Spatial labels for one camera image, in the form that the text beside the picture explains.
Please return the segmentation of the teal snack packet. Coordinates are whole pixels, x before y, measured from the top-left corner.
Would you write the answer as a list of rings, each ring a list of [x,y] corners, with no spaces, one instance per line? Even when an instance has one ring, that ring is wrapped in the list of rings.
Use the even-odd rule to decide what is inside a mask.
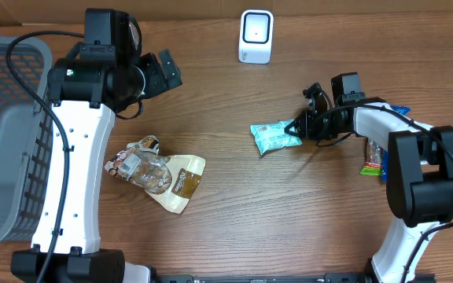
[[[258,124],[250,127],[261,156],[272,150],[302,145],[300,138],[285,132],[285,128],[292,122],[292,120],[280,120],[277,123]]]

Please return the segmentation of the green gummy candy bag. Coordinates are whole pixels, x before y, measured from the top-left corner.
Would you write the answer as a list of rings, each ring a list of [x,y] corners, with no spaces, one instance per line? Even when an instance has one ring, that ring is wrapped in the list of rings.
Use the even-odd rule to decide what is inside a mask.
[[[382,147],[375,141],[369,139],[366,144],[365,164],[360,171],[361,175],[381,176],[382,175]]]

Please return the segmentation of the blue cookie packet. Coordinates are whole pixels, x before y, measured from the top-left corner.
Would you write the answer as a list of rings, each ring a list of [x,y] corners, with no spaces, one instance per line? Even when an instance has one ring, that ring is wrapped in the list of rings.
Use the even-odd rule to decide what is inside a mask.
[[[398,112],[399,114],[406,115],[408,114],[411,109],[407,106],[397,106],[392,105],[391,108]],[[381,169],[381,180],[386,183],[388,180],[388,172],[389,172],[389,153],[386,149],[383,149],[382,155],[382,169]]]

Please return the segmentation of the beige cookie pouch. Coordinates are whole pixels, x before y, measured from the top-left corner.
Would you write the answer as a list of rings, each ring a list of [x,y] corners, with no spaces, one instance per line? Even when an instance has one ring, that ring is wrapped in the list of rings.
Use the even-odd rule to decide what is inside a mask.
[[[167,211],[181,214],[201,181],[206,161],[195,155],[161,156],[160,142],[149,135],[127,144],[105,164],[112,176],[144,189]]]

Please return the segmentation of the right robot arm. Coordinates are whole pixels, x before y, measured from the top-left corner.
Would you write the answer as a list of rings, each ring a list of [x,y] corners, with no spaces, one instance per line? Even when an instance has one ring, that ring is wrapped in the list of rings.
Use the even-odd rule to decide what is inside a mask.
[[[434,127],[395,111],[379,97],[366,97],[359,75],[331,79],[328,96],[318,83],[303,91],[308,109],[285,132],[327,147],[351,135],[377,143],[389,155],[386,196],[393,219],[380,249],[346,282],[432,282],[415,274],[430,241],[453,227],[453,127]]]

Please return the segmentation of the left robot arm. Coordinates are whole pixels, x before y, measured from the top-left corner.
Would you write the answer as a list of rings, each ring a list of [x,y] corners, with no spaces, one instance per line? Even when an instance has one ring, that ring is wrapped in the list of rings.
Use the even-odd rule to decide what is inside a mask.
[[[47,75],[40,105],[54,126],[45,200],[31,247],[13,253],[10,269],[25,282],[149,283],[149,267],[100,246],[103,158],[123,111],[180,86],[181,72],[168,50],[142,52],[140,27],[122,11],[88,9],[77,39]]]

